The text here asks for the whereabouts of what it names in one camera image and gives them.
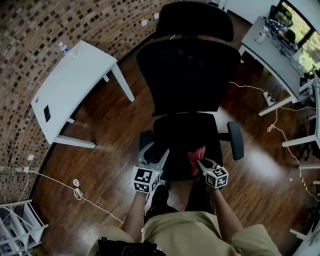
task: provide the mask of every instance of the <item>red cloth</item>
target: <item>red cloth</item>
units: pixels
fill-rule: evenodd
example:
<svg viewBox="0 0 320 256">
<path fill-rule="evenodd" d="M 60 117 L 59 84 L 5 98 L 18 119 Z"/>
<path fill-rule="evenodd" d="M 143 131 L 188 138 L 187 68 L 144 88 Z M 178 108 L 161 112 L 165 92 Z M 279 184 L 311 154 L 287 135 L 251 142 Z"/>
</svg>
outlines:
<svg viewBox="0 0 320 256">
<path fill-rule="evenodd" d="M 206 147 L 202 146 L 200 147 L 196 152 L 188 152 L 188 158 L 191 164 L 191 175 L 196 176 L 199 172 L 198 164 L 197 164 L 197 159 L 200 161 L 202 158 L 204 158 L 204 154 L 206 151 Z"/>
</svg>

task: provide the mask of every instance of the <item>hardwood floor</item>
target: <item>hardwood floor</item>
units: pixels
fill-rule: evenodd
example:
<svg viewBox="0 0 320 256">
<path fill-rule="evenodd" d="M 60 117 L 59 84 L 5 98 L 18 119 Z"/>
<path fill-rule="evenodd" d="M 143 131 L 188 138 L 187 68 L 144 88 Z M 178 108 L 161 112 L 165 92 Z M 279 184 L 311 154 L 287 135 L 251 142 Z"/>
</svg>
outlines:
<svg viewBox="0 0 320 256">
<path fill-rule="evenodd" d="M 249 26 L 236 18 L 232 21 L 235 32 L 232 45 L 239 48 Z M 244 56 L 244 61 L 233 81 L 272 92 L 277 86 L 272 75 L 249 55 Z M 120 69 L 135 101 L 131 103 L 127 99 L 114 77 L 108 84 L 100 82 L 75 115 L 75 123 L 64 132 L 65 136 L 94 141 L 96 148 L 58 144 L 43 174 L 70 186 L 77 178 L 87 199 L 124 220 L 134 196 L 130 183 L 132 167 L 137 161 L 139 134 L 152 129 L 155 118 L 151 116 L 153 100 L 135 55 L 124 61 Z M 285 95 L 282 90 L 279 96 Z M 227 131 L 227 122 L 236 121 L 245 144 L 244 158 L 234 161 L 230 144 L 221 142 L 223 162 L 229 171 L 229 184 L 221 191 L 244 226 L 263 224 L 280 252 L 291 255 L 299 241 L 289 229 L 300 230 L 307 207 L 316 202 L 304 191 L 295 159 L 281 147 L 284 141 L 281 132 L 275 129 L 267 132 L 276 119 L 275 113 L 258 116 L 264 107 L 266 103 L 260 91 L 231 84 L 218 112 L 214 113 L 219 132 Z M 302 118 L 304 114 L 280 109 L 276 126 L 292 139 L 299 124 L 308 123 Z M 303 175 L 312 190 L 317 172 L 305 171 Z M 190 188 L 189 181 L 174 183 L 170 205 L 182 211 Z M 121 226 L 90 203 L 76 200 L 72 190 L 43 177 L 37 184 L 33 205 L 49 224 L 42 237 L 49 255 L 84 256 L 107 226 Z"/>
</svg>

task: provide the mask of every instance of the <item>mosaic tile wall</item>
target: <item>mosaic tile wall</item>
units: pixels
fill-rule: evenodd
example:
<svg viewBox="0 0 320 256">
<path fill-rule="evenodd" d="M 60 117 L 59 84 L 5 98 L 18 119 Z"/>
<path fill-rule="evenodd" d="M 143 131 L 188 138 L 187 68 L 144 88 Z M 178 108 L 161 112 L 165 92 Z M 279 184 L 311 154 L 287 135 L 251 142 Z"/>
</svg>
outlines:
<svg viewBox="0 0 320 256">
<path fill-rule="evenodd" d="M 50 147 L 31 100 L 62 58 L 60 41 L 84 40 L 118 60 L 154 32 L 154 14 L 173 0 L 4 0 L 0 4 L 0 204 L 19 200 L 24 167 L 39 170 Z M 147 19 L 142 28 L 140 22 Z M 34 155 L 32 161 L 28 156 Z M 22 200 L 28 199 L 35 182 Z"/>
</svg>

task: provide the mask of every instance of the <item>water bottle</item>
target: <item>water bottle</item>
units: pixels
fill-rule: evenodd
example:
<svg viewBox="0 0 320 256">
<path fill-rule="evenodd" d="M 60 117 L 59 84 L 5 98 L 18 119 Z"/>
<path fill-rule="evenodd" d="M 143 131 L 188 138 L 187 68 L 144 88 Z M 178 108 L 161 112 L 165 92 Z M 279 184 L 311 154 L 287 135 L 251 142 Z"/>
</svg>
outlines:
<svg viewBox="0 0 320 256">
<path fill-rule="evenodd" d="M 266 38 L 268 31 L 269 29 L 266 26 L 263 26 L 262 30 L 258 34 L 258 38 L 255 41 L 261 44 L 261 42 Z"/>
<path fill-rule="evenodd" d="M 68 57 L 71 57 L 72 59 L 74 59 L 76 56 L 70 51 L 70 48 L 68 45 L 66 45 L 63 42 L 60 42 L 59 44 L 59 48 L 61 50 L 61 52 Z"/>
</svg>

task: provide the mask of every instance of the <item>white shelf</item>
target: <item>white shelf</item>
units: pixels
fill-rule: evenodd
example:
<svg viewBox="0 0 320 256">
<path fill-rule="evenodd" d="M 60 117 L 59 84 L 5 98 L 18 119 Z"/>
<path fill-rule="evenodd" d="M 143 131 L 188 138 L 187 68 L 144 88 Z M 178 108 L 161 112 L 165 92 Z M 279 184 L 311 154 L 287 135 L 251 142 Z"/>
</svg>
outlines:
<svg viewBox="0 0 320 256">
<path fill-rule="evenodd" d="M 0 218 L 0 236 L 5 236 L 6 240 L 0 240 L 0 247 L 9 244 L 11 252 L 3 252 L 0 249 L 0 256 L 29 255 L 28 249 L 41 244 L 41 236 L 48 225 L 44 225 L 32 205 L 32 200 L 19 203 L 8 203 L 0 205 L 0 209 L 8 212 L 9 225 L 6 226 Z M 13 210 L 15 206 L 22 205 L 22 216 L 17 215 Z"/>
</svg>

